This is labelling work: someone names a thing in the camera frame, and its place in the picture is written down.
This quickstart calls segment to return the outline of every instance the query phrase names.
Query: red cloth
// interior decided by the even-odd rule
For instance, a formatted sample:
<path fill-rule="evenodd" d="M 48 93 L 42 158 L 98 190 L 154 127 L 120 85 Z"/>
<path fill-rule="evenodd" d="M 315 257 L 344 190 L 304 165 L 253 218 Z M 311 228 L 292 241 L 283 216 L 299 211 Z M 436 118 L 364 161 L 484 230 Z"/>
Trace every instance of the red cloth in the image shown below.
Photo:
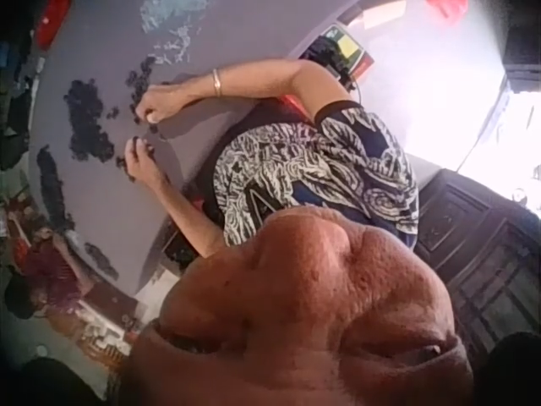
<path fill-rule="evenodd" d="M 51 46 L 70 4 L 71 0 L 49 0 L 36 29 L 37 44 L 42 50 L 46 51 Z"/>
<path fill-rule="evenodd" d="M 68 310 L 81 298 L 77 277 L 51 241 L 39 243 L 28 252 L 23 274 L 31 289 L 43 289 L 47 304 Z"/>

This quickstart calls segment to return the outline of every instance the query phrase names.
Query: gold bracelet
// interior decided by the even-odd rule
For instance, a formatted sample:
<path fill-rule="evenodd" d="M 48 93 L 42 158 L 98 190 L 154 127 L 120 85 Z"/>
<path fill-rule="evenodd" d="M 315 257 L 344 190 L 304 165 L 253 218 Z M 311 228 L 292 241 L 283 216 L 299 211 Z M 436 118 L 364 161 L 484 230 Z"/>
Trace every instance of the gold bracelet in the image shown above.
<path fill-rule="evenodd" d="M 221 81 L 220 75 L 218 74 L 218 69 L 212 69 L 212 76 L 214 77 L 214 90 L 216 92 L 216 97 L 221 97 Z"/>

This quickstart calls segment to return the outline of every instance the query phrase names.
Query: table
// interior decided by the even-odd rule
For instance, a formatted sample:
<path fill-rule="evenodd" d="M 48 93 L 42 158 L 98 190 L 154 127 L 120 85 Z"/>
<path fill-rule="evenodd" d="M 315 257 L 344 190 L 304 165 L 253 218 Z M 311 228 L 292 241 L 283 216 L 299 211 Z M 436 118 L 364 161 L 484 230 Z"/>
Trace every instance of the table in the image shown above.
<path fill-rule="evenodd" d="M 115 164 L 126 140 L 152 140 L 156 159 L 182 188 L 219 137 L 253 106 L 247 100 L 203 101 L 160 124 L 167 139 L 161 142 L 130 111 L 145 80 L 181 81 L 230 63 L 296 57 L 353 3 L 73 1 L 36 96 L 29 167 L 36 204 L 71 230 L 72 248 L 88 265 L 136 294 L 156 269 L 167 214 Z M 47 171 L 56 163 L 60 184 L 51 183 L 40 160 Z M 60 204 L 47 203 L 49 193 L 63 195 Z"/>

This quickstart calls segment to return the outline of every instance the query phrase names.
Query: white wall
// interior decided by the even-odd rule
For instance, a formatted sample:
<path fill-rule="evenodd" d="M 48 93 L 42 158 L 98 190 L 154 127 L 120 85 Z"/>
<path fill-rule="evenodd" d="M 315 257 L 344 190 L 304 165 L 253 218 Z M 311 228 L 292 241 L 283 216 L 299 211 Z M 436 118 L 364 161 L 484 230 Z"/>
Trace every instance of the white wall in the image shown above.
<path fill-rule="evenodd" d="M 441 166 L 433 162 L 427 161 L 418 156 L 407 154 L 410 163 L 412 164 L 413 173 L 417 179 L 419 190 L 426 186 L 434 176 L 440 171 Z"/>
<path fill-rule="evenodd" d="M 363 104 L 408 153 L 457 169 L 500 91 L 506 20 L 503 0 L 469 0 L 454 25 L 425 0 L 407 0 L 398 20 L 351 26 L 375 60 L 360 80 Z"/>

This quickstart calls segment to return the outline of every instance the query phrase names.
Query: wrist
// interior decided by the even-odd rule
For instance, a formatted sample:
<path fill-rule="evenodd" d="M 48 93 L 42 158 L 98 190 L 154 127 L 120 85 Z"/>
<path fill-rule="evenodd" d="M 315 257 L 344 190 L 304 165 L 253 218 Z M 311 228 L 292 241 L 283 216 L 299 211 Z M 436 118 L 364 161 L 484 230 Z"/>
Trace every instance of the wrist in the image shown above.
<path fill-rule="evenodd" d="M 189 102 L 197 102 L 201 99 L 216 96 L 212 74 L 192 78 L 184 82 L 182 86 L 185 87 L 180 93 L 187 96 Z"/>
<path fill-rule="evenodd" d="M 153 182 L 152 184 L 149 184 L 148 186 L 150 190 L 152 191 L 152 193 L 154 193 L 154 195 L 158 197 L 164 195 L 167 192 L 167 189 L 171 188 L 171 184 L 167 182 L 167 179 L 165 179 L 165 177 L 162 179 L 156 180 L 155 182 Z"/>

